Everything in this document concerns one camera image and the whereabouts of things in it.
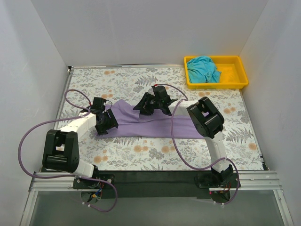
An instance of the purple cloth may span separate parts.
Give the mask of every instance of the purple cloth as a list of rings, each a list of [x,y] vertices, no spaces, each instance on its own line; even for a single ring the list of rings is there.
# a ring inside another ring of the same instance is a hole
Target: purple cloth
[[[108,130],[108,134],[97,136],[171,138],[171,116],[163,114],[161,110],[155,110],[150,116],[139,115],[139,111],[134,111],[133,107],[124,100],[117,101],[111,109],[119,124],[118,129],[112,128]],[[175,138],[203,139],[189,116],[177,115],[173,123]]]

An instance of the floral pattern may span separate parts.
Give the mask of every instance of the floral pattern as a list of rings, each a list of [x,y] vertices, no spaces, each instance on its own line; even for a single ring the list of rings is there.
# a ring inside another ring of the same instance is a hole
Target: floral pattern
[[[191,90],[186,86],[185,71],[181,67],[75,69],[69,85],[79,89],[91,101],[104,97],[112,103],[124,99],[136,105],[151,85],[169,83],[180,88],[189,100],[208,96],[225,118],[223,138],[228,158],[239,170],[262,170],[262,163],[238,89]],[[177,90],[166,87],[168,94],[182,98]],[[87,100],[77,92],[68,98],[80,106]],[[80,109],[64,103],[61,118],[76,116]],[[63,121],[58,128],[69,123]],[[206,142],[202,139],[177,139],[179,150],[191,165],[204,167],[211,163]],[[91,129],[79,140],[80,157],[98,166],[100,170],[189,170],[177,155],[169,138],[115,137],[99,138]]]

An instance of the orange flower print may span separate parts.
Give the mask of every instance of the orange flower print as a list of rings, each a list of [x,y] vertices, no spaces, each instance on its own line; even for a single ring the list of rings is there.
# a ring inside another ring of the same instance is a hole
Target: orange flower print
[[[161,151],[163,153],[168,153],[169,152],[169,147],[168,146],[163,146],[162,149],[161,149]]]
[[[94,157],[94,162],[95,163],[100,163],[102,161],[102,158],[100,156],[95,156]]]
[[[224,113],[226,113],[226,114],[230,114],[230,113],[231,113],[231,111],[230,111],[228,108],[225,108],[225,109],[224,109]]]
[[[249,148],[253,151],[257,150],[256,144],[254,143],[249,143]]]
[[[102,158],[103,161],[107,161],[108,159],[109,159],[108,156],[104,156],[104,157]]]
[[[141,152],[141,150],[142,150],[142,148],[141,148],[140,145],[136,145],[136,146],[134,147],[134,152],[136,152],[136,153]]]
[[[199,97],[204,97],[204,96],[205,96],[205,93],[204,93],[204,92],[199,92],[199,93],[198,93],[198,96],[199,96]]]

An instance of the white wall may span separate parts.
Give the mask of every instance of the white wall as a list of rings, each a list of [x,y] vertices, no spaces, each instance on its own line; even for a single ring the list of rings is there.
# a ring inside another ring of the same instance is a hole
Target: white wall
[[[32,0],[67,65],[239,55],[268,0]]]
[[[243,95],[263,157],[301,225],[301,1],[269,0],[240,56],[250,80]]]
[[[0,0],[0,225],[19,225],[31,178],[17,160],[22,135],[56,115],[67,68],[30,0]],[[45,134],[29,135],[23,160],[42,164]]]

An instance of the teal towel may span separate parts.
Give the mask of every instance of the teal towel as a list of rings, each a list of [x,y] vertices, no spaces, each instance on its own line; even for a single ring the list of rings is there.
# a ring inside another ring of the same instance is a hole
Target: teal towel
[[[193,58],[187,63],[187,69],[191,83],[220,82],[221,72],[210,57]]]

